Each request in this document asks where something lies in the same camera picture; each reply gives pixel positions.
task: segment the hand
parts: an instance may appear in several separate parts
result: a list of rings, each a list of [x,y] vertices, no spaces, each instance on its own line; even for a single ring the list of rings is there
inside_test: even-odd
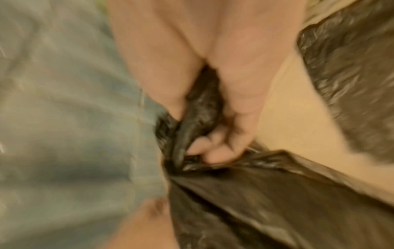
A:
[[[305,0],[108,0],[120,51],[142,89],[180,120],[204,63],[218,71],[225,123],[190,154],[233,160],[255,135],[270,82],[291,51]]]
[[[105,249],[179,249],[165,198],[145,201]]]

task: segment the beige floor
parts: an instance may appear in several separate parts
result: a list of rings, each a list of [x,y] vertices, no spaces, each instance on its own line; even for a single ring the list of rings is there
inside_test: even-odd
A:
[[[350,2],[325,0],[320,7],[332,12]],[[329,14],[320,9],[314,11],[318,15],[308,24]],[[381,165],[367,155],[350,151],[326,105],[314,91],[296,49],[272,84],[257,137],[269,149],[289,150],[394,194],[394,165]]]

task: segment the black plastic bag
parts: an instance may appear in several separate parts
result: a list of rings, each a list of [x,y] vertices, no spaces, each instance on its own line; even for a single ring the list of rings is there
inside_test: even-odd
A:
[[[394,163],[394,1],[359,0],[305,28],[298,47],[349,145]]]
[[[257,146],[226,165],[184,158],[220,121],[221,104],[218,79],[206,68],[184,120],[167,115],[156,126],[181,249],[393,248],[390,196],[340,173]]]

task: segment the garbage bag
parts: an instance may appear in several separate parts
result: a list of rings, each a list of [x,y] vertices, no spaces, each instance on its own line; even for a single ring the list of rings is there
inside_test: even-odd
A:
[[[220,122],[218,84],[205,68],[184,119],[156,124],[181,249],[393,248],[392,196],[339,172],[256,144],[227,164],[185,156]]]
[[[394,1],[356,1],[305,28],[298,48],[350,147],[394,163]]]

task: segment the human hand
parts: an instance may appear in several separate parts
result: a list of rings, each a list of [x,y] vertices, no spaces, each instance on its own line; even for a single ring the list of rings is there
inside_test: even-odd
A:
[[[165,198],[145,201],[105,249],[179,249]]]
[[[255,135],[269,84],[292,49],[305,0],[109,0],[121,53],[149,96],[180,120],[205,63],[216,69],[225,122],[189,154],[233,160]]]

